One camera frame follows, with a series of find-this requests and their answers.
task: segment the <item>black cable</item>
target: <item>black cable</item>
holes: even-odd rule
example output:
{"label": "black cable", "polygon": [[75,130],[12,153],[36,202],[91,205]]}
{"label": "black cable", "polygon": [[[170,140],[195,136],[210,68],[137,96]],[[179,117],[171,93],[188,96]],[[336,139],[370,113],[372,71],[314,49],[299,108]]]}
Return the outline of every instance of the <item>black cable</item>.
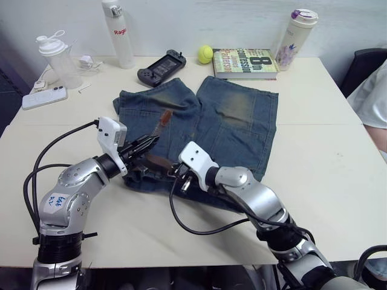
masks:
{"label": "black cable", "polygon": [[364,269],[364,264],[370,257],[370,255],[381,251],[387,251],[387,245],[372,246],[371,248],[368,248],[363,252],[363,254],[360,256],[359,261],[357,262],[357,266],[355,267],[355,275],[353,277],[354,280],[359,281],[359,278],[362,275],[362,271]]}
{"label": "black cable", "polygon": [[[78,132],[84,128],[87,128],[87,127],[90,127],[92,125],[98,125],[98,120],[94,120],[93,122],[90,122],[90,123],[87,123],[87,124],[84,124],[78,128],[75,128],[61,136],[59,136],[58,138],[56,138],[54,141],[52,141],[49,145],[46,146],[45,149],[43,149],[43,151],[39,154],[36,162],[35,162],[35,165],[34,165],[34,171],[37,170],[37,168],[39,167],[39,164],[40,162],[42,161],[42,158],[43,156],[47,153],[47,151],[54,145],[56,144],[58,141],[60,141],[61,139],[75,133],[75,132]],[[36,197],[36,174],[34,174],[32,176],[32,205],[33,205],[33,211],[34,211],[34,215],[36,216],[36,220],[39,221],[39,210],[38,210],[38,207],[37,207],[37,197]]]}
{"label": "black cable", "polygon": [[30,198],[28,197],[28,183],[30,182],[31,178],[33,176],[36,176],[36,174],[39,171],[42,171],[43,169],[51,168],[51,167],[68,167],[70,166],[69,164],[50,164],[50,165],[45,165],[42,166],[34,171],[32,171],[25,179],[24,184],[23,184],[23,197],[24,197],[24,202],[25,205],[27,206],[27,210],[32,218],[32,221],[34,223],[35,229],[37,231],[37,234],[39,235],[39,220],[36,219],[35,213],[32,209]]}
{"label": "black cable", "polygon": [[234,227],[235,225],[239,225],[239,224],[241,224],[243,222],[248,222],[249,221],[249,219],[240,219],[239,221],[232,222],[231,224],[225,225],[225,226],[223,226],[221,228],[217,228],[216,230],[212,230],[212,231],[195,231],[195,230],[190,229],[185,224],[183,224],[183,222],[179,219],[179,217],[176,214],[176,210],[175,210],[175,206],[174,206],[174,200],[173,200],[173,195],[174,195],[174,190],[175,190],[176,183],[177,183],[177,179],[175,179],[175,182],[174,182],[174,184],[172,186],[172,190],[169,193],[169,205],[171,206],[172,214],[173,214],[175,220],[177,221],[177,223],[179,224],[179,226],[184,228],[189,233],[197,234],[199,236],[206,236],[206,235],[209,235],[209,234],[216,234],[216,233],[220,233],[221,231],[226,231],[229,228]]}
{"label": "black cable", "polygon": [[244,212],[244,214],[246,214],[247,216],[253,218],[253,219],[256,219],[258,222],[261,222],[263,224],[267,224],[267,225],[276,225],[276,226],[279,226],[279,227],[289,227],[289,228],[293,228],[294,230],[296,230],[296,233],[299,234],[301,237],[304,237],[304,235],[302,234],[302,232],[305,232],[308,234],[308,236],[310,237],[311,241],[316,244],[315,240],[314,240],[314,237],[312,235],[312,233],[310,231],[308,231],[306,228],[301,228],[301,227],[298,227],[297,225],[295,224],[288,224],[288,223],[284,223],[284,222],[273,222],[273,221],[269,221],[267,219],[263,219],[259,216],[257,216],[256,214],[252,214],[252,213],[249,213],[245,208],[241,208],[242,211]]}
{"label": "black cable", "polygon": [[272,265],[272,267],[273,267],[274,279],[276,280],[277,290],[280,290],[281,287],[279,285],[279,279],[278,279],[278,273],[277,273],[276,265]]}

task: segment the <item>tennis ball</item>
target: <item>tennis ball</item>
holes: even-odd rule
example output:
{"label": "tennis ball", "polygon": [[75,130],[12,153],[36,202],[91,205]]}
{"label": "tennis ball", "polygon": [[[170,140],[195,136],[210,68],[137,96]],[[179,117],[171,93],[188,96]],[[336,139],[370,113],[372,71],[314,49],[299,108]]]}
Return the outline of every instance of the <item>tennis ball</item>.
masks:
{"label": "tennis ball", "polygon": [[199,48],[199,61],[201,63],[209,63],[212,60],[213,52],[209,45],[203,45]]}

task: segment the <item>white tumbler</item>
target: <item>white tumbler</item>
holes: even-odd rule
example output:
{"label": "white tumbler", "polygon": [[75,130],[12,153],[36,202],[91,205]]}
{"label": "white tumbler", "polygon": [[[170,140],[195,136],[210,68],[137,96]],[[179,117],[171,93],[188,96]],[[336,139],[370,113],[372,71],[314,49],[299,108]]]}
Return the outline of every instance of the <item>white tumbler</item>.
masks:
{"label": "white tumbler", "polygon": [[133,50],[119,0],[103,0],[102,8],[120,66],[121,68],[132,68],[135,65]]}
{"label": "white tumbler", "polygon": [[308,9],[296,9],[291,13],[289,25],[276,55],[281,71],[288,70],[318,19],[317,13]]}

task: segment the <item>white charger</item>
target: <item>white charger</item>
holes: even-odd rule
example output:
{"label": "white charger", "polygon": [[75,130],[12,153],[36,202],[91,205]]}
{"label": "white charger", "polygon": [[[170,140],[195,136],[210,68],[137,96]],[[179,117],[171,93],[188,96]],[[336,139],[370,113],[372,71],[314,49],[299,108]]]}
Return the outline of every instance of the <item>white charger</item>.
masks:
{"label": "white charger", "polygon": [[93,58],[88,55],[84,55],[79,59],[81,68],[92,68],[94,65]]}

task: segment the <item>denim shorts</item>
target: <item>denim shorts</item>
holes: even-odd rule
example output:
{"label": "denim shorts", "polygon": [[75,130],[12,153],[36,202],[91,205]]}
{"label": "denim shorts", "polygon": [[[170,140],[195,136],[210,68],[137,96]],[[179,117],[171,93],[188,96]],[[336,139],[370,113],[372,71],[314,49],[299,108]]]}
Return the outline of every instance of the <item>denim shorts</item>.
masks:
{"label": "denim shorts", "polygon": [[[154,155],[174,163],[189,141],[201,146],[220,166],[244,166],[260,181],[265,174],[276,132],[278,94],[246,88],[208,76],[195,95],[180,79],[142,92],[122,91],[113,101],[120,121],[128,127],[126,139],[150,134],[163,112],[173,115],[160,135]],[[170,191],[172,183],[146,175],[141,181],[126,176],[128,187],[144,191]],[[176,195],[216,207],[237,210],[198,187]]]}

